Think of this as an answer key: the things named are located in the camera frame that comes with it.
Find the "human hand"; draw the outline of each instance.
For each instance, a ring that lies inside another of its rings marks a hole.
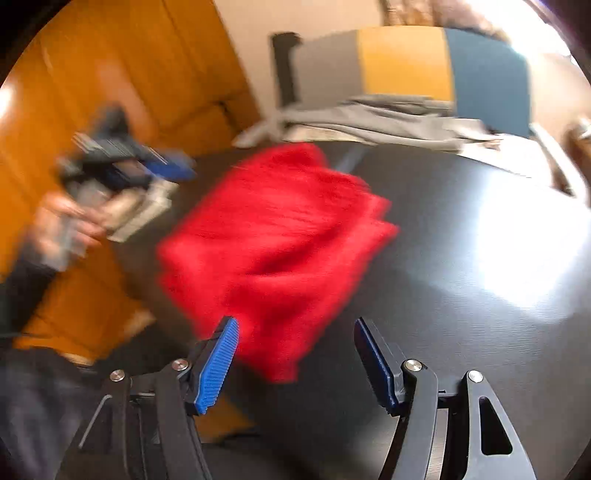
[[[59,255],[64,228],[62,219],[65,216],[77,219],[76,241],[88,247],[100,245],[99,239],[105,234],[105,215],[98,210],[81,207],[65,193],[51,192],[43,197],[31,228],[31,240],[44,258]]]

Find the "black table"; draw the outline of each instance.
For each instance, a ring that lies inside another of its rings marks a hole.
[[[442,379],[482,371],[538,479],[565,478],[591,438],[591,212],[455,155],[321,147],[331,166],[352,169],[391,200],[387,220],[400,234],[301,363],[298,383],[265,385],[235,365],[225,391],[327,477],[377,479],[395,420],[377,405],[353,347],[353,322],[363,316]],[[173,208],[116,247],[132,287],[179,341],[190,329],[158,287],[154,247],[248,154],[199,159],[199,178],[181,187]]]

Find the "silver screw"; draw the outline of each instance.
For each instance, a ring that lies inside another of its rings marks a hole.
[[[186,370],[188,366],[189,362],[187,362],[184,358],[177,358],[173,362],[173,369],[177,372],[182,372],[183,370]]]
[[[120,382],[125,378],[125,372],[123,370],[113,370],[109,375],[109,378],[113,382]]]
[[[484,380],[484,375],[482,375],[478,370],[470,370],[468,372],[468,378],[474,383],[480,383]]]
[[[418,372],[420,369],[423,368],[423,364],[418,360],[406,360],[404,362],[404,366],[410,370],[411,372]]]

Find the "red fabric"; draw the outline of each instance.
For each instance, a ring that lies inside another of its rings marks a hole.
[[[294,381],[312,348],[398,228],[387,200],[329,170],[310,144],[236,166],[158,247],[161,281],[210,336],[236,317],[236,356],[269,381]]]

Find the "black sleeve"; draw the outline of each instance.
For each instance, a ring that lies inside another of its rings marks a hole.
[[[43,265],[33,243],[25,238],[12,271],[0,286],[0,340],[8,339],[23,329],[56,273]]]

